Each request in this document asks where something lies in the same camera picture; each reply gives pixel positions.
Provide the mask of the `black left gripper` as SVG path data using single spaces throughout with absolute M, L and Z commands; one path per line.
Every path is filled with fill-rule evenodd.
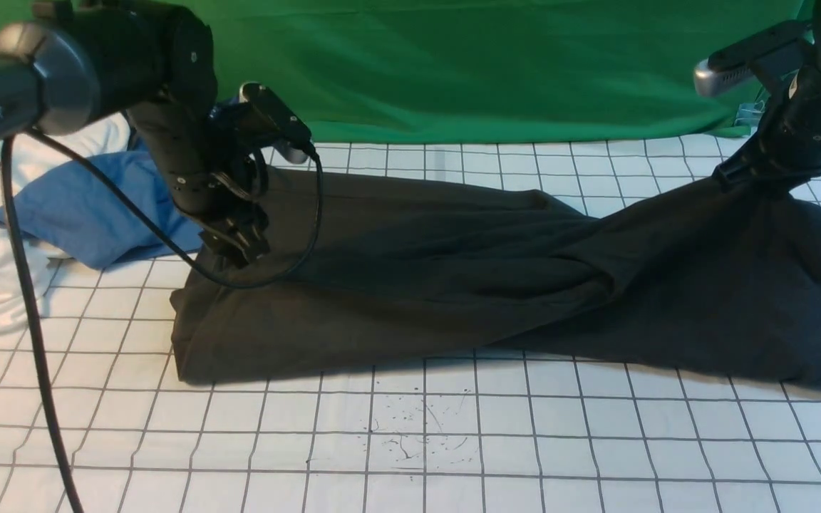
M 235 267 L 270 253 L 269 218 L 259 204 L 269 186 L 264 157 L 240 155 L 208 172 L 168 176 L 174 205 L 202 228 L 209 250 Z

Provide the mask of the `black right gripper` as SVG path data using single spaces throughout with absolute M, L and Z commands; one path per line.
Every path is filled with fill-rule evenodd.
M 766 114 L 755 133 L 713 170 L 725 189 L 741 185 L 795 187 L 821 177 L 821 119 L 802 121 Z

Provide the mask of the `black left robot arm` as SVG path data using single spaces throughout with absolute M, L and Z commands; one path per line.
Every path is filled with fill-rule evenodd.
M 232 181 L 242 156 L 218 111 L 209 26 L 158 1 L 36 1 L 32 13 L 0 30 L 0 140 L 126 113 L 206 246 L 237 266 L 264 256 L 267 216 Z

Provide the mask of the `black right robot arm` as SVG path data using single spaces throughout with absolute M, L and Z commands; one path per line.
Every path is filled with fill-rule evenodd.
M 778 23 L 711 54 L 695 68 L 695 90 L 714 97 L 750 78 L 768 92 L 763 114 L 713 177 L 727 188 L 791 188 L 821 177 L 821 1 L 809 20 Z

